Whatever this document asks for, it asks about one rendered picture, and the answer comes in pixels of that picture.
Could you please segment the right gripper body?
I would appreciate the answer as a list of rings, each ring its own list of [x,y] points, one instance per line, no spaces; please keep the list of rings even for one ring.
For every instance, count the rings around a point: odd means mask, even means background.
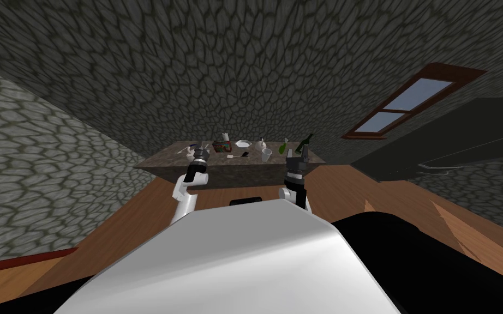
[[[286,160],[286,171],[291,173],[304,173],[307,170],[307,164],[309,162],[308,158],[298,156],[285,158]]]

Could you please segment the dark green bottle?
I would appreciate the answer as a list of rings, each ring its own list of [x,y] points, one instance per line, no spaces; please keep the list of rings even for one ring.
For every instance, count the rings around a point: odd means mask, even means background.
[[[309,134],[304,140],[300,142],[298,147],[295,149],[296,154],[301,154],[303,147],[309,144],[309,140],[313,137],[314,134]]]

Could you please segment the dark brown table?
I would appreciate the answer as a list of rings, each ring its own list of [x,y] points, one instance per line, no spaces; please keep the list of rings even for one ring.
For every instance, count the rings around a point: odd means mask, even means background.
[[[160,177],[168,182],[175,183],[182,174],[185,174],[189,165],[187,147],[192,141],[177,141],[164,148],[150,158],[134,166]],[[267,148],[272,151],[267,162],[261,161],[262,153],[254,148],[248,149],[232,146],[230,153],[216,153],[212,149],[211,141],[204,142],[210,150],[207,161],[206,173],[209,174],[208,183],[194,187],[195,190],[246,188],[255,186],[283,185],[286,175],[287,155],[280,155],[278,148],[282,142],[267,142]],[[247,157],[228,159],[227,155],[238,155],[249,152]]]

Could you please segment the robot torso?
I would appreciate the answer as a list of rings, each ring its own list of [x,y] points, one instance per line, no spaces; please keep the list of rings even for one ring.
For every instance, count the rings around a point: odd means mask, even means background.
[[[55,314],[400,314],[329,222],[278,199],[197,210]]]

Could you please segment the brown framed window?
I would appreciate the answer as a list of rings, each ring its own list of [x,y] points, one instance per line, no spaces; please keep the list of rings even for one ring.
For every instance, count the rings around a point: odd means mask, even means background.
[[[474,82],[486,70],[429,63],[342,138],[384,140],[385,135],[443,98]]]

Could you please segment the dark grey cabinet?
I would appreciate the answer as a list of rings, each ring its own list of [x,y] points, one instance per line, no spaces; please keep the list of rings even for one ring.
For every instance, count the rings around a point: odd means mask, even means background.
[[[352,162],[378,182],[503,160],[503,98],[478,98]]]

